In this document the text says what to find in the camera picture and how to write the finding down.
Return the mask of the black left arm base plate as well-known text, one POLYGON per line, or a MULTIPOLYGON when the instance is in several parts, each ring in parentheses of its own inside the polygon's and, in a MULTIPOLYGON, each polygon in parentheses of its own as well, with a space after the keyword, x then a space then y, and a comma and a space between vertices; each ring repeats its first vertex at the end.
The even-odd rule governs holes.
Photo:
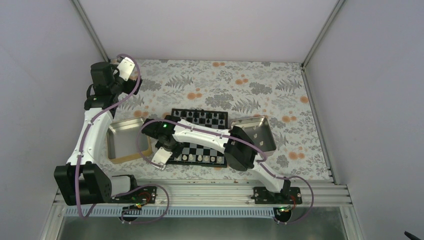
POLYGON ((120 193, 114 195, 106 201, 106 203, 117 204, 132 204, 132 205, 145 205, 154 204, 156 201, 157 187, 146 186, 139 188, 131 193, 120 193))

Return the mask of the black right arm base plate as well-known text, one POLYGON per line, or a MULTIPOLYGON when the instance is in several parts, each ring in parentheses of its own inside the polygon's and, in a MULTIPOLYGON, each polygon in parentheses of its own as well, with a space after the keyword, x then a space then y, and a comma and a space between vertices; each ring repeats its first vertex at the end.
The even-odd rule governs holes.
POLYGON ((282 192, 271 192, 265 187, 253 188, 251 199, 256 205, 302 204, 302 194, 299 187, 290 187, 282 192))

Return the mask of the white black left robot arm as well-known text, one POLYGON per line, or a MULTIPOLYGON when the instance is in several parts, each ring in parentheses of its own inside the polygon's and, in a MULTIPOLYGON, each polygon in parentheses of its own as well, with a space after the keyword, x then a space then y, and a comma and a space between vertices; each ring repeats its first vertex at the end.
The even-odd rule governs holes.
POLYGON ((98 166, 101 146, 115 116, 119 95, 138 93, 142 79, 130 78, 136 64, 129 57, 118 63, 91 65, 92 84, 86 91, 84 122, 77 144, 66 164, 57 166, 54 178, 68 206, 106 203, 113 184, 98 166))

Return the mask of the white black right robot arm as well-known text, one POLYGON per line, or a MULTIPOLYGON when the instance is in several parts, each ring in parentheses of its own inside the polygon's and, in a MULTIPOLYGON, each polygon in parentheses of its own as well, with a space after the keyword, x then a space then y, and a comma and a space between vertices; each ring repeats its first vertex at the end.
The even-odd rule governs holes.
POLYGON ((158 169, 163 169, 170 158, 179 156, 184 143, 197 144, 222 153, 230 168, 254 175, 270 192, 274 202, 282 204, 290 197, 290 179, 268 168, 267 155, 240 127, 215 129, 170 116, 168 119, 146 119, 139 133, 159 144, 149 160, 158 169))

